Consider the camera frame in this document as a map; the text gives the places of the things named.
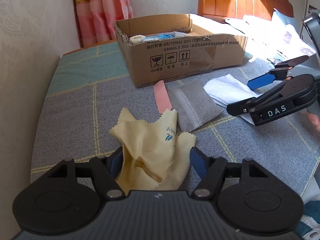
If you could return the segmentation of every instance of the keep dry umbrella symbol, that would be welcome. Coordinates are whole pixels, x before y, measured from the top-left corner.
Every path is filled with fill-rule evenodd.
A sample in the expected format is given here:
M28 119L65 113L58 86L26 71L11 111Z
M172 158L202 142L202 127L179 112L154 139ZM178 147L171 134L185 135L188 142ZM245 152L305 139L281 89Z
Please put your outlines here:
M169 56L169 57L167 57L167 59L170 59L170 63L171 63L171 59L173 59L173 58L175 58L175 56Z

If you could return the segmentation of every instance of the wooden headboard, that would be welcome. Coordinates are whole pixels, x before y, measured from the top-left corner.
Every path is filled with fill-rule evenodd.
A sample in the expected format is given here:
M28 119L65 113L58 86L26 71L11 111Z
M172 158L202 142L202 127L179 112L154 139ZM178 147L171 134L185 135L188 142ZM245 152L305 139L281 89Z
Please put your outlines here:
M218 21L242 19L244 15L271 20L273 8L293 17L293 7L288 0L199 0L198 15Z

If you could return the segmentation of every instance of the fragile symbol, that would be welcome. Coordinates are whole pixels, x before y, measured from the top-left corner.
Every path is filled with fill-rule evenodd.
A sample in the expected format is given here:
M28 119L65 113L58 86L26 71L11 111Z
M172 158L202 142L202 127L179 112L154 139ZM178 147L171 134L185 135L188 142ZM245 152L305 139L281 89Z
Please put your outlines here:
M166 65L169 65L170 63L176 63L177 62L177 53L168 53L165 54L165 63Z
M190 50L184 50L179 52L179 61L186 61L190 58Z
M163 65L163 55L153 56L150 58L151 67L158 67Z

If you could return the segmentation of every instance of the blue patterned cloth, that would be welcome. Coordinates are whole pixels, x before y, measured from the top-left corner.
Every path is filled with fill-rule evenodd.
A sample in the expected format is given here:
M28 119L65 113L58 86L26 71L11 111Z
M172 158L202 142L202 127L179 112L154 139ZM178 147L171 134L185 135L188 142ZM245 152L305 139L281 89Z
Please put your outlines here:
M304 239L320 239L320 200L304 205L304 213L296 232Z

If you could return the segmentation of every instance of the yellow cloth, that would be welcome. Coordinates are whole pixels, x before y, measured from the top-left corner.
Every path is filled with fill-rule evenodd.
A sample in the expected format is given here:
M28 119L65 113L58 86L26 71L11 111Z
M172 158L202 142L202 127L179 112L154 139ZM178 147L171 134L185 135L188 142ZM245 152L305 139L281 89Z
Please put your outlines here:
M196 144L190 133L175 135L177 111L166 110L154 123L136 120L123 108L110 134L123 143L124 163L117 183L130 190L177 190L190 167Z

